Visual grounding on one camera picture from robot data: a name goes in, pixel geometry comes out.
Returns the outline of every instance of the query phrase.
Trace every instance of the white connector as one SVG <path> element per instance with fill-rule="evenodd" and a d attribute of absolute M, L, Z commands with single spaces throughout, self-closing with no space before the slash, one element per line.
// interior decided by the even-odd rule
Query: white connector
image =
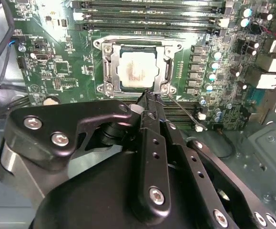
<path fill-rule="evenodd" d="M 203 113 L 201 113 L 201 112 L 198 112 L 197 118 L 198 118 L 199 120 L 205 120 L 205 119 L 206 119 L 206 115 L 203 114 Z"/>
<path fill-rule="evenodd" d="M 229 18 L 221 18 L 218 20 L 218 26 L 222 28 L 228 28 L 230 19 Z"/>
<path fill-rule="evenodd" d="M 195 125 L 195 131 L 196 132 L 202 132 L 204 129 L 201 127 L 201 126 L 199 126 L 199 125 Z"/>

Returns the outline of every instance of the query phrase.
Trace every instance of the capacitor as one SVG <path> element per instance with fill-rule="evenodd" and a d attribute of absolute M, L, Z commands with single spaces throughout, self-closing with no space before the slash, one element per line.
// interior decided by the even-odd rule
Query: capacitor
<path fill-rule="evenodd" d="M 204 88 L 206 89 L 207 92 L 211 92 L 213 90 L 213 86 L 209 83 L 206 83 L 204 85 Z"/>
<path fill-rule="evenodd" d="M 221 117 L 222 116 L 222 111 L 219 109 L 219 108 L 216 108 L 215 110 L 214 110 L 214 113 L 215 113 L 215 115 L 216 115 L 216 117 Z"/>
<path fill-rule="evenodd" d="M 242 66 L 242 65 L 239 65 L 238 68 L 237 68 L 237 71 L 238 71 L 239 73 L 242 73 L 242 71 L 243 71 L 243 66 Z"/>
<path fill-rule="evenodd" d="M 243 28 L 246 27 L 247 25 L 249 25 L 249 19 L 247 19 L 247 18 L 240 19 L 239 20 L 239 25 Z"/>
<path fill-rule="evenodd" d="M 216 70 L 216 69 L 219 68 L 219 63 L 213 61 L 213 62 L 210 62 L 209 66 L 210 66 L 210 68 L 212 68 L 213 70 Z"/>
<path fill-rule="evenodd" d="M 270 21 L 273 18 L 273 15 L 271 13 L 260 13 L 260 18 Z"/>
<path fill-rule="evenodd" d="M 260 44 L 254 41 L 249 41 L 248 45 L 252 48 L 257 49 L 258 47 L 260 47 Z"/>
<path fill-rule="evenodd" d="M 236 77 L 238 77 L 240 75 L 240 72 L 234 68 L 230 69 L 230 73 Z"/>
<path fill-rule="evenodd" d="M 255 56 L 256 55 L 256 50 L 248 47 L 247 50 L 246 50 L 246 53 L 252 55 L 252 56 Z"/>
<path fill-rule="evenodd" d="M 237 86 L 242 89 L 242 90 L 246 90 L 247 89 L 247 84 L 243 83 L 242 81 L 238 81 L 237 82 Z"/>
<path fill-rule="evenodd" d="M 218 123 L 220 120 L 220 117 L 217 117 L 216 115 L 213 115 L 214 122 Z"/>
<path fill-rule="evenodd" d="M 248 18 L 252 15 L 252 10 L 247 8 L 247 9 L 244 9 L 241 11 L 241 15 L 244 17 L 244 18 Z"/>
<path fill-rule="evenodd" d="M 222 54 L 221 54 L 219 51 L 214 51 L 214 52 L 212 52 L 211 56 L 212 56 L 216 61 L 218 61 L 218 60 L 222 57 Z"/>
<path fill-rule="evenodd" d="M 207 77 L 209 80 L 214 81 L 216 80 L 216 75 L 214 73 L 208 73 Z"/>
<path fill-rule="evenodd" d="M 205 106 L 205 105 L 206 105 L 206 100 L 205 100 L 203 97 L 200 97 L 200 98 L 198 99 L 198 102 L 199 102 L 199 104 L 200 104 L 201 106 Z"/>

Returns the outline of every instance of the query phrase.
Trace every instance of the black metal bracket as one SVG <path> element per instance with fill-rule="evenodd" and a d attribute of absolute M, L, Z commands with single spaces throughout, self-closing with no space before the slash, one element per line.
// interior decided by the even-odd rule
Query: black metal bracket
<path fill-rule="evenodd" d="M 7 120 L 0 160 L 3 157 L 5 160 L 6 155 L 19 157 L 21 169 L 13 170 L 19 176 L 20 172 L 29 174 L 21 178 L 32 179 L 31 187 L 41 187 L 43 196 L 55 186 L 47 188 L 48 184 L 37 176 L 37 170 L 46 177 L 57 177 L 55 184 L 63 186 L 69 160 L 76 157 L 78 136 L 86 133 L 84 144 L 89 146 L 87 148 L 118 143 L 135 151 L 130 206 L 144 225 L 160 227 L 169 217 L 175 217 L 171 214 L 172 188 L 168 168 L 175 162 L 185 173 L 184 182 L 193 195 L 183 202 L 186 206 L 194 205 L 192 215 L 199 228 L 276 229 L 274 214 L 205 144 L 197 140 L 186 144 L 179 129 L 166 120 L 160 95 L 145 91 L 136 106 L 139 111 L 120 101 L 109 100 L 16 110 Z M 27 125 L 26 120 L 31 118 L 40 122 Z M 61 135 L 60 142 L 53 139 L 54 134 Z M 226 208 L 218 190 L 229 197 L 230 208 Z M 50 209 L 51 206 L 46 204 L 51 202 L 45 201 L 41 210 Z"/>

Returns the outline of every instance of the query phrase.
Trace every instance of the screw hole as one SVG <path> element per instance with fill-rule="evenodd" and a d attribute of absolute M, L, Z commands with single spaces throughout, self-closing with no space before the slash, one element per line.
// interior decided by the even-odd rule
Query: screw hole
<path fill-rule="evenodd" d="M 155 145 L 158 145 L 158 144 L 159 144 L 159 142 L 157 141 L 157 139 L 153 139 L 153 143 L 154 143 Z"/>
<path fill-rule="evenodd" d="M 204 175 L 201 172 L 197 172 L 197 174 L 201 177 L 204 178 Z"/>
<path fill-rule="evenodd" d="M 155 153 L 155 152 L 153 153 L 153 157 L 156 158 L 156 159 L 160 158 L 159 155 L 157 153 Z"/>

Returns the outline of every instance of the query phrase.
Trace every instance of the electrolytic capacitor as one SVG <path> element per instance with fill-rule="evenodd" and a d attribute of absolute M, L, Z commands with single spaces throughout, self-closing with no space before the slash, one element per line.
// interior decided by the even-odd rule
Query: electrolytic capacitor
<path fill-rule="evenodd" d="M 206 83 L 204 85 L 204 88 L 206 89 L 207 92 L 211 92 L 213 90 L 213 86 L 209 83 Z"/>
<path fill-rule="evenodd" d="M 214 51 L 211 56 L 216 60 L 218 61 L 221 57 L 222 57 L 222 54 L 219 52 L 219 51 Z"/>
<path fill-rule="evenodd" d="M 252 55 L 252 56 L 255 56 L 256 55 L 256 50 L 248 47 L 247 50 L 246 50 L 246 53 Z"/>
<path fill-rule="evenodd" d="M 270 21 L 273 18 L 273 15 L 271 13 L 260 13 L 260 18 Z"/>
<path fill-rule="evenodd" d="M 249 41 L 248 45 L 252 48 L 257 49 L 258 47 L 260 47 L 260 44 L 254 41 Z"/>
<path fill-rule="evenodd" d="M 209 80 L 214 81 L 216 79 L 216 75 L 214 73 L 208 73 L 207 77 Z"/>
<path fill-rule="evenodd" d="M 214 113 L 215 113 L 215 115 L 216 115 L 216 117 L 221 117 L 222 116 L 222 111 L 219 109 L 219 108 L 216 108 L 215 110 L 214 110 Z"/>
<path fill-rule="evenodd" d="M 211 63 L 209 64 L 209 66 L 210 66 L 210 68 L 212 68 L 213 70 L 216 70 L 216 69 L 219 68 L 219 63 L 217 63 L 217 62 L 211 62 Z"/>
<path fill-rule="evenodd" d="M 240 72 L 234 68 L 230 69 L 230 73 L 236 77 L 238 77 L 240 75 Z"/>
<path fill-rule="evenodd" d="M 242 81 L 238 81 L 237 82 L 237 86 L 242 89 L 242 90 L 246 90 L 247 89 L 247 84 L 243 83 Z"/>

